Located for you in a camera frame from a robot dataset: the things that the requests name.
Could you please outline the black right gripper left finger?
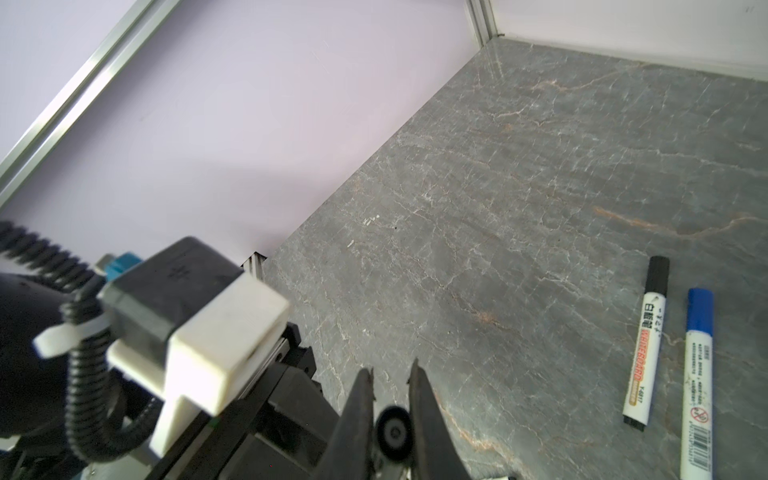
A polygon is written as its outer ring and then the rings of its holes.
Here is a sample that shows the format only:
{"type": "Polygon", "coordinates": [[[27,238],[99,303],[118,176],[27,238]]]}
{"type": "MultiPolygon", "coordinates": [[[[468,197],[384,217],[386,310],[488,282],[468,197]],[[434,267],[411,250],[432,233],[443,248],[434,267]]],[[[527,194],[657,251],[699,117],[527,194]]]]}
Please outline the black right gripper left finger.
{"type": "Polygon", "coordinates": [[[373,375],[361,369],[312,479],[368,479],[373,437],[373,375]]]}

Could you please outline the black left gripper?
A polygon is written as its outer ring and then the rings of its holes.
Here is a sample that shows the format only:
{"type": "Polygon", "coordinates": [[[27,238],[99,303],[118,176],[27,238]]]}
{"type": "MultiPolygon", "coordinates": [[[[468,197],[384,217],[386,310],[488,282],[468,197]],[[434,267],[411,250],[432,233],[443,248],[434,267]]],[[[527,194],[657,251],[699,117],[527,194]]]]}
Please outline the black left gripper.
{"type": "Polygon", "coordinates": [[[149,479],[308,479],[339,414],[313,379],[311,347],[287,324],[267,367],[220,415],[193,417],[149,479]]]}

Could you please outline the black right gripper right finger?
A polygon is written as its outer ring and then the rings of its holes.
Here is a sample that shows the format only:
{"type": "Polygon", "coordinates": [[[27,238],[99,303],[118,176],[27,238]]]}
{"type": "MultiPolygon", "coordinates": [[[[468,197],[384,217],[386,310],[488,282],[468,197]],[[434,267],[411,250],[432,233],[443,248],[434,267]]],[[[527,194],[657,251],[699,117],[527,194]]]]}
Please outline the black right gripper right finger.
{"type": "Polygon", "coordinates": [[[442,416],[428,376],[415,360],[408,380],[413,430],[413,479],[470,479],[442,416]]]}

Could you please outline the blue whiteboard marker pen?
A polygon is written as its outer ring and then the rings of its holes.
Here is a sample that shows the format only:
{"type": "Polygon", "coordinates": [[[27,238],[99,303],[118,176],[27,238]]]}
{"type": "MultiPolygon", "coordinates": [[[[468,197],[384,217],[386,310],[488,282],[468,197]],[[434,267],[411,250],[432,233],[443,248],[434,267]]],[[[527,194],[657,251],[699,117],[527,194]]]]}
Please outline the blue whiteboard marker pen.
{"type": "Polygon", "coordinates": [[[712,480],[714,295],[688,292],[681,424],[682,480],[712,480]]]}

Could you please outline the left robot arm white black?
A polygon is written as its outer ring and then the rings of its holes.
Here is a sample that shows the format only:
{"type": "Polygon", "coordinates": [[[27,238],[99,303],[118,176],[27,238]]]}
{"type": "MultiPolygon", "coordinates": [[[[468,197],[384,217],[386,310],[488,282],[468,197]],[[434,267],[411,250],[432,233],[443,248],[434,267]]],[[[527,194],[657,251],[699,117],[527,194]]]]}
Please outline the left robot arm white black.
{"type": "Polygon", "coordinates": [[[338,414],[313,380],[316,363],[299,328],[284,330],[273,363],[220,417],[198,415],[163,457],[141,447],[108,464],[84,463],[64,432],[67,360],[42,359],[33,339],[60,322],[67,299],[34,276],[1,277],[1,476],[4,479],[308,479],[338,414]]]}

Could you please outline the aluminium frame rail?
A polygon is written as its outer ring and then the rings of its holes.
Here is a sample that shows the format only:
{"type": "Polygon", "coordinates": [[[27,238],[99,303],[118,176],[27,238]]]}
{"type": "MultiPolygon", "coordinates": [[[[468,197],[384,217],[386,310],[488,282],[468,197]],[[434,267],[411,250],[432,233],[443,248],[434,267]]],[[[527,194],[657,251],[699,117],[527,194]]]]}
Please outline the aluminium frame rail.
{"type": "Polygon", "coordinates": [[[1,205],[179,167],[328,196],[477,51],[460,1],[163,1],[1,166],[1,205]]]}

